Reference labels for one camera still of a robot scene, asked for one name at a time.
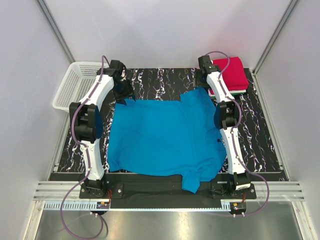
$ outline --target gray wall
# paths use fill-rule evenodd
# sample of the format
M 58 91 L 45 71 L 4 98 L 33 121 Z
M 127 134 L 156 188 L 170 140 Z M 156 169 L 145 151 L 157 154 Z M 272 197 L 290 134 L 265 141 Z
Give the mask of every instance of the gray wall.
M 0 238 L 16 240 L 52 163 L 65 113 L 51 102 L 69 64 L 34 0 L 2 0 L 0 33 Z
M 320 236 L 320 1 L 302 0 L 258 81 L 291 179 L 299 181 Z
M 128 68 L 183 68 L 220 50 L 253 68 L 290 0 L 46 2 L 76 61 L 104 54 Z

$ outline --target black and white patterned surface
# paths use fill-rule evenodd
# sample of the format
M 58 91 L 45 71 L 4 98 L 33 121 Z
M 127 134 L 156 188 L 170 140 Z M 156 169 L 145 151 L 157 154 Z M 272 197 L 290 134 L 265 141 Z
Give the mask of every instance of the black and white patterned surface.
M 194 89 L 195 68 L 148 68 L 128 69 L 127 78 L 132 81 L 137 99 L 141 100 L 180 100 L 180 94 Z M 242 102 L 242 121 L 239 129 L 239 142 L 245 164 L 253 172 L 280 172 L 278 159 L 261 108 L 257 90 L 248 69 L 245 73 L 249 80 L 247 94 L 239 98 Z M 100 139 L 101 160 L 106 171 L 109 134 L 115 110 L 112 92 L 105 98 L 101 115 L 103 134 Z M 225 162 L 222 172 L 228 169 Z M 75 145 L 69 130 L 59 162 L 58 172 L 82 173 L 85 171 L 83 156 Z

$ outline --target stainless steel surface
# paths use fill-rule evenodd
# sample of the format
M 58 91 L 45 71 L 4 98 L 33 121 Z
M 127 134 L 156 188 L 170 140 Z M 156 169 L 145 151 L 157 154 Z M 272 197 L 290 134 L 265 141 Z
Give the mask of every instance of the stainless steel surface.
M 248 203 L 248 211 L 260 205 Z M 83 211 L 65 211 L 67 224 Z M 233 218 L 228 213 L 209 212 L 107 212 L 108 224 L 97 239 L 109 240 L 302 240 L 294 209 L 289 202 L 270 202 L 254 216 Z M 95 235 L 100 221 L 87 215 L 73 222 L 70 229 L 82 237 Z M 36 235 L 37 240 L 72 240 L 63 228 L 59 211 L 46 211 Z
M 35 1 L 38 3 L 41 11 L 43 12 L 43 15 L 44 15 L 47 23 L 49 24 L 51 30 L 53 31 L 53 34 L 56 37 L 62 51 L 64 52 L 66 58 L 68 59 L 69 63 L 71 64 L 71 63 L 75 62 L 75 58 L 72 55 L 64 37 L 62 36 L 62 34 L 57 26 L 57 23 L 56 23 L 55 19 L 53 18 L 52 14 L 46 4 L 46 1 L 45 0 L 35 0 Z
M 62 200 L 69 189 L 71 189 L 76 183 L 76 181 L 40 181 L 33 199 L 44 201 Z M 248 199 L 247 201 L 263 202 L 267 196 L 266 184 L 263 181 L 253 181 L 252 183 L 255 187 L 257 199 Z M 301 187 L 297 181 L 269 181 L 268 184 L 270 189 L 270 202 L 304 201 Z M 80 188 L 81 186 L 77 186 L 74 191 L 68 195 L 67 200 L 87 201 L 87 199 L 79 199 Z
M 258 97 L 259 97 L 261 108 L 262 108 L 262 111 L 263 111 L 263 114 L 264 114 L 264 117 L 265 117 L 266 124 L 268 126 L 268 130 L 269 130 L 269 133 L 270 133 L 270 137 L 271 137 L 271 140 L 272 140 L 272 143 L 273 143 L 273 147 L 274 147 L 275 154 L 276 154 L 276 157 L 278 159 L 280 168 L 282 168 L 284 170 L 286 178 L 288 180 L 290 180 L 290 175 L 289 175 L 289 172 L 288 172 L 288 168 L 287 168 L 286 162 L 284 160 L 285 158 L 284 158 L 283 152 L 282 152 L 281 147 L 279 145 L 279 140 L 278 140 L 278 137 L 277 137 L 277 134 L 276 134 L 276 131 L 275 131 L 274 124 L 273 124 L 273 122 L 272 122 L 272 120 L 270 118 L 270 112 L 269 112 L 269 109 L 268 109 L 267 104 L 266 104 L 265 96 L 264 96 L 264 94 L 263 94 L 263 92 L 262 92 L 262 90 L 260 88 L 257 75 L 253 74 L 252 72 L 251 72 L 251 75 L 252 75 L 252 79 L 253 79 L 253 82 L 254 82 L 254 85 L 255 85 L 256 92 L 257 92 Z
M 278 25 L 276 26 L 268 44 L 266 45 L 260 59 L 258 60 L 256 66 L 254 67 L 253 71 L 255 74 L 258 73 L 259 69 L 261 68 L 262 64 L 264 63 L 266 57 L 268 56 L 271 48 L 273 47 L 273 45 L 275 44 L 277 38 L 279 37 L 280 33 L 282 32 L 282 30 L 284 29 L 284 26 L 286 25 L 287 21 L 289 20 L 291 14 L 293 13 L 293 11 L 295 10 L 298 2 L 300 0 L 291 0 L 290 3 L 288 4 L 288 7 L 286 8 L 286 10 L 284 11 Z
M 303 239 L 317 240 L 316 230 L 311 221 L 311 216 L 308 212 L 306 202 L 293 202 L 292 206 Z
M 31 214 L 23 236 L 24 240 L 35 239 L 45 206 L 44 201 L 34 201 L 32 204 Z

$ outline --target red towel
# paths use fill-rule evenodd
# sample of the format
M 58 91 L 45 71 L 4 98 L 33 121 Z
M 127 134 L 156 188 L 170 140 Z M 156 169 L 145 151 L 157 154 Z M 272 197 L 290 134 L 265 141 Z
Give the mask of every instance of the red towel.
M 228 63 L 227 58 L 213 60 L 214 65 L 218 65 L 221 71 Z M 248 79 L 244 72 L 244 66 L 239 57 L 230 57 L 228 68 L 222 73 L 223 80 L 229 91 L 246 90 L 249 86 Z

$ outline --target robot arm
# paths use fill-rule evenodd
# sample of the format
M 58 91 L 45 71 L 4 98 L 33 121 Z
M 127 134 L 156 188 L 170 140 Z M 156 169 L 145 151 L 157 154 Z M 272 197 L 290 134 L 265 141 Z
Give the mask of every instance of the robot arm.
M 83 152 L 85 174 L 89 173 L 84 181 L 84 189 L 96 194 L 103 194 L 107 191 L 106 173 L 100 155 L 100 138 L 103 133 L 103 120 L 100 114 L 102 103 L 111 90 L 117 103 L 126 104 L 124 99 L 129 97 L 135 100 L 130 82 L 123 80 L 123 70 L 126 70 L 123 63 L 112 60 L 110 66 L 103 69 L 101 79 L 102 69 L 97 72 L 92 87 L 80 102 L 72 102 L 69 106 L 71 123 L 77 108 L 88 99 L 76 116 L 74 133 L 76 139 L 85 144 L 85 146 L 80 145 L 80 150 Z
M 212 88 L 218 103 L 214 114 L 214 124 L 220 129 L 226 149 L 229 167 L 228 187 L 231 191 L 247 189 L 250 187 L 251 181 L 249 173 L 240 164 L 244 161 L 239 145 L 238 128 L 236 127 L 240 113 L 233 102 L 235 98 L 228 91 L 222 76 L 219 78 L 219 67 L 213 65 L 210 57 L 208 55 L 201 56 L 198 61 L 203 74 L 203 81 L 206 81 Z

